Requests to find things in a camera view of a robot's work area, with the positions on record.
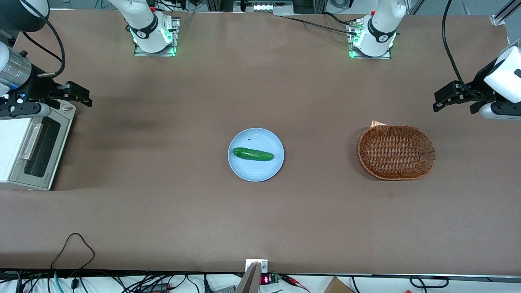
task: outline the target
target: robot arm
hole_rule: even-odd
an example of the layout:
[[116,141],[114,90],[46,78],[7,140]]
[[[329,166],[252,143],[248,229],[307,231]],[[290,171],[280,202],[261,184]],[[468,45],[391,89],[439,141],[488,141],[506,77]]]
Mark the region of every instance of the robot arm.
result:
[[392,46],[406,12],[404,0],[379,0],[374,14],[362,18],[363,29],[353,46],[367,56],[382,56]]
[[470,112],[485,119],[521,120],[521,38],[505,48],[500,56],[480,70],[466,84],[471,93],[452,81],[435,93],[432,106],[438,112],[446,106],[470,101]]
[[134,42],[147,53],[157,53],[173,42],[172,17],[152,12],[146,0],[109,0],[125,17]]
[[[33,8],[44,18],[35,17],[37,13]],[[0,29],[37,31],[47,23],[48,14],[47,0],[3,0],[0,1]],[[48,116],[51,107],[59,108],[57,100],[92,106],[87,89],[71,81],[65,85],[55,83],[56,74],[48,74],[31,64],[27,54],[0,43],[0,120]]]

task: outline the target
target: blue cable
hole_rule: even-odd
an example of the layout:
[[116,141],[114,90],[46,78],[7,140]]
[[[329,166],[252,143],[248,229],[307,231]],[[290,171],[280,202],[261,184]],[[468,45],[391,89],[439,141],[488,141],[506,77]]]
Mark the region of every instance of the blue cable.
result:
[[65,293],[61,288],[60,283],[58,282],[58,276],[56,275],[56,272],[54,272],[54,282],[56,283],[56,287],[58,287],[58,291],[60,291],[60,293]]

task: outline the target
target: cardboard box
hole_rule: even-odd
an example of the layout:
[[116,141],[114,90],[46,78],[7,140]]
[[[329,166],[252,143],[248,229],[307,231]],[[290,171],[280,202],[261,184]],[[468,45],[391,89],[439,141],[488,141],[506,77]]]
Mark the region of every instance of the cardboard box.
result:
[[333,277],[329,285],[327,286],[324,293],[354,293],[353,290],[349,289],[342,281],[337,277]]

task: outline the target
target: mounting plate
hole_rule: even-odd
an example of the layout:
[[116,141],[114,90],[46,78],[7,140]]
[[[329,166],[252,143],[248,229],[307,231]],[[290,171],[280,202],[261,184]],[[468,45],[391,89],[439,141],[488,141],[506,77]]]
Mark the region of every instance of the mounting plate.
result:
[[259,259],[247,259],[246,260],[246,266],[245,266],[245,269],[244,269],[245,272],[248,270],[248,268],[250,267],[250,265],[253,262],[261,263],[261,265],[262,265],[262,273],[263,274],[268,273],[268,260],[259,260]]

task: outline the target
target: red wire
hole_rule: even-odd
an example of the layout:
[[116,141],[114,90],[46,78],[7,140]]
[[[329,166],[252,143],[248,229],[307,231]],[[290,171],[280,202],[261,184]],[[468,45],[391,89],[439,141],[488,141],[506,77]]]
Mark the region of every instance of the red wire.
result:
[[311,293],[306,287],[304,287],[304,285],[300,284],[300,282],[296,279],[290,278],[290,282],[293,283],[296,287],[306,290],[307,293]]
[[297,285],[298,288],[302,288],[307,291],[307,293],[311,293],[306,287],[304,287],[302,284]]

